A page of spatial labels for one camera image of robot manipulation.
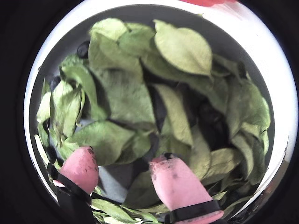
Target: leaf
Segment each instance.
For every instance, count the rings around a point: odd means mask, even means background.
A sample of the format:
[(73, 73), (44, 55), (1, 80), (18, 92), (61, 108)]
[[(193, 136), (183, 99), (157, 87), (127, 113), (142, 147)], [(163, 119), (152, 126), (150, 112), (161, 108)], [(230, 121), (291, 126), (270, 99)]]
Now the leaf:
[(164, 213), (164, 212), (169, 212), (169, 209), (166, 207), (165, 204), (160, 204), (160, 205), (153, 206), (151, 208), (139, 209), (139, 211), (151, 212), (151, 213), (157, 213), (157, 212)]
[(227, 74), (233, 74), (240, 80), (241, 77), (246, 77), (246, 69), (242, 62), (230, 61), (218, 54), (213, 54), (212, 75), (222, 77)]
[(247, 139), (248, 138), (251, 138), (249, 141), (253, 142), (252, 152), (254, 158), (254, 166), (248, 180), (251, 185), (256, 185), (262, 181), (262, 178), (266, 173), (264, 149), (262, 143), (253, 136), (247, 136)]
[(150, 171), (140, 173), (130, 186), (128, 195), (122, 204), (122, 207), (131, 209), (141, 209), (150, 207), (159, 202), (156, 194)]
[(141, 57), (143, 65), (153, 74), (172, 81), (187, 83), (192, 89), (206, 96), (216, 110), (225, 114), (228, 102), (228, 84), (225, 79), (214, 77), (214, 82), (207, 77), (193, 76), (177, 70), (162, 57), (147, 54)]
[(51, 92), (47, 92), (41, 100), (36, 114), (36, 120), (39, 124), (50, 118), (50, 98)]
[(222, 216), (222, 218), (225, 218), (226, 216), (228, 216), (228, 215), (235, 209), (235, 206), (236, 206), (237, 204), (240, 204), (240, 203), (242, 203), (242, 202), (248, 201), (250, 198), (252, 198), (252, 196), (241, 198), (241, 199), (239, 199), (238, 201), (232, 203), (230, 206), (228, 206), (228, 207), (224, 210), (224, 215)]
[(87, 59), (79, 58), (77, 54), (70, 54), (60, 63), (59, 67), (71, 67), (74, 65), (80, 65), (87, 63)]
[(121, 69), (130, 73), (138, 82), (143, 82), (142, 67), (138, 58), (127, 54), (117, 43), (103, 35), (91, 35), (88, 59), (95, 74), (102, 73), (104, 69)]
[(101, 215), (93, 213), (93, 216), (98, 220), (99, 223), (105, 224), (105, 220)]
[(236, 146), (240, 152), (243, 154), (245, 158), (245, 164), (243, 166), (243, 173), (245, 178), (247, 179), (251, 174), (253, 167), (254, 167), (254, 158), (251, 146), (246, 141), (245, 137), (238, 133), (235, 137), (231, 140), (231, 142)]
[(147, 25), (141, 24), (141, 23), (136, 23), (136, 22), (126, 22), (125, 23), (127, 28), (131, 31), (134, 30), (151, 30), (154, 31), (152, 27), (149, 27)]
[(67, 79), (75, 80), (82, 86), (91, 105), (91, 118), (94, 120), (105, 120), (106, 112), (98, 105), (97, 91), (93, 81), (93, 77), (88, 69), (81, 65), (64, 66), (61, 68)]
[(98, 194), (98, 195), (100, 195), (100, 196), (103, 196), (103, 194), (102, 194), (102, 192), (101, 192), (101, 189), (100, 189), (98, 186), (95, 187), (93, 193)]
[(106, 213), (99, 212), (99, 211), (93, 211), (93, 214), (94, 215), (96, 214), (96, 215), (99, 215), (99, 216), (102, 216), (102, 217), (109, 217), (109, 215), (107, 215)]
[(242, 155), (235, 149), (223, 148), (211, 152), (211, 167), (201, 180), (206, 186), (222, 180), (242, 161)]
[(175, 28), (159, 20), (154, 22), (156, 46), (170, 64), (188, 73), (211, 75), (212, 50), (199, 33), (189, 28)]
[(172, 135), (161, 137), (156, 156), (160, 156), (163, 153), (177, 154), (186, 164), (189, 164), (191, 154), (190, 146), (177, 140)]
[(62, 142), (60, 147), (57, 147), (59, 154), (61, 155), (62, 159), (65, 161), (67, 160), (70, 155), (78, 149), (80, 146), (77, 143), (70, 143), (70, 142)]
[(145, 84), (121, 70), (106, 70), (96, 76), (105, 90), (113, 120), (154, 129), (156, 120)]
[(61, 146), (63, 138), (73, 135), (81, 105), (81, 88), (59, 95), (61, 87), (63, 88), (64, 85), (55, 88), (58, 92), (53, 91), (50, 101), (51, 123), (58, 140), (58, 147)]
[(134, 134), (133, 131), (112, 122), (96, 121), (75, 132), (64, 144), (90, 146), (96, 155), (98, 165), (106, 166), (115, 163)]
[(81, 90), (81, 105), (80, 105), (80, 111), (79, 114), (76, 118), (76, 125), (79, 127), (83, 127), (83, 125), (80, 124), (80, 120), (82, 117), (82, 113), (83, 113), (83, 108), (84, 108), (84, 104), (85, 104), (85, 92), (83, 90)]
[(153, 223), (159, 223), (157, 218), (148, 213), (148, 212), (142, 212), (142, 211), (138, 211), (138, 210), (133, 210), (133, 209), (129, 209), (126, 207), (123, 207), (127, 213), (131, 216), (131, 217), (135, 217), (135, 218), (141, 218), (143, 221), (147, 220), (147, 221), (152, 221)]
[(47, 154), (42, 146), (41, 140), (39, 138), (39, 136), (37, 134), (34, 135), (34, 138), (36, 140), (36, 146), (37, 146), (37, 150), (39, 152), (39, 154), (41, 155), (41, 158), (44, 162), (45, 165), (48, 165), (48, 163), (50, 163)]
[(259, 125), (252, 125), (247, 122), (243, 122), (241, 130), (252, 134), (257, 139), (261, 139), (261, 127)]
[(43, 123), (38, 124), (37, 131), (43, 147), (49, 146), (49, 135), (43, 128)]
[(263, 150), (264, 150), (264, 155), (267, 154), (268, 150), (269, 150), (269, 136), (268, 136), (268, 132), (264, 131), (261, 134), (261, 139), (263, 141)]
[(159, 54), (156, 49), (152, 50), (154, 36), (155, 32), (152, 29), (134, 29), (122, 35), (119, 39), (119, 46), (124, 52), (137, 57), (149, 52)]
[(171, 132), (174, 137), (189, 146), (193, 146), (189, 122), (182, 101), (170, 87), (162, 84), (155, 84), (154, 87), (165, 104), (168, 112), (167, 117), (170, 121)]
[(137, 223), (119, 206), (102, 199), (92, 199), (92, 205), (123, 223)]
[(227, 191), (216, 194), (216, 195), (213, 196), (213, 199), (214, 200), (221, 200), (226, 195), (226, 193), (227, 193)]
[(270, 112), (258, 88), (249, 80), (240, 84), (235, 78), (228, 79), (229, 100), (226, 121), (230, 138), (240, 130), (243, 122), (261, 127), (261, 132), (270, 126)]
[(102, 34), (113, 41), (118, 41), (118, 39), (127, 31), (127, 26), (120, 19), (107, 18), (95, 23), (89, 33), (90, 35), (93, 35), (94, 33)]
[(127, 143), (115, 164), (129, 164), (144, 156), (151, 147), (149, 133), (138, 131)]
[(194, 147), (191, 150), (190, 169), (201, 180), (209, 171), (211, 165), (210, 147), (198, 126), (191, 129)]
[(46, 82), (46, 79), (44, 78), (41, 99), (47, 92), (50, 92), (50, 85)]

